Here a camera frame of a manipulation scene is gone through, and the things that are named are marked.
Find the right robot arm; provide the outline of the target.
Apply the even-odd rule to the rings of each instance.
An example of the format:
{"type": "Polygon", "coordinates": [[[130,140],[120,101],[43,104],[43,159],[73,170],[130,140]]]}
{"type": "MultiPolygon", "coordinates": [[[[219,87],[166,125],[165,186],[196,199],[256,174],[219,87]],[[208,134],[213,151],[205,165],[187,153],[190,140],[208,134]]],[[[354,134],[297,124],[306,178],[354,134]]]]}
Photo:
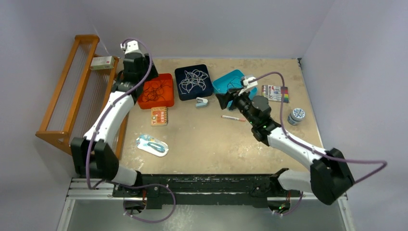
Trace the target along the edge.
{"type": "Polygon", "coordinates": [[[276,173],[270,183],[274,195],[281,196],[289,190],[308,192],[331,205],[355,184],[340,150],[325,150],[287,132],[272,119],[267,98],[257,95],[250,99],[247,92],[239,92],[240,89],[230,89],[225,94],[217,93],[221,109],[231,104],[251,124],[257,141],[280,150],[308,169],[308,172],[287,169],[276,173]]]}

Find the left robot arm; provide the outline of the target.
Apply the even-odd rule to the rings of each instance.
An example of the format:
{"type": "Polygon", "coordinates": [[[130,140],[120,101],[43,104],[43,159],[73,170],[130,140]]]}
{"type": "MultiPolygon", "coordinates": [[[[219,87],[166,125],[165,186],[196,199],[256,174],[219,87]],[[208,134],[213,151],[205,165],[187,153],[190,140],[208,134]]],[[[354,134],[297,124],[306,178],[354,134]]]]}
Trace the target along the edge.
{"type": "Polygon", "coordinates": [[[141,173],[119,163],[111,148],[120,126],[143,92],[144,82],[158,77],[149,53],[131,51],[123,59],[124,69],[113,82],[108,101],[91,128],[74,137],[70,149],[75,172],[90,180],[98,178],[125,186],[132,197],[143,192],[141,173]]]}

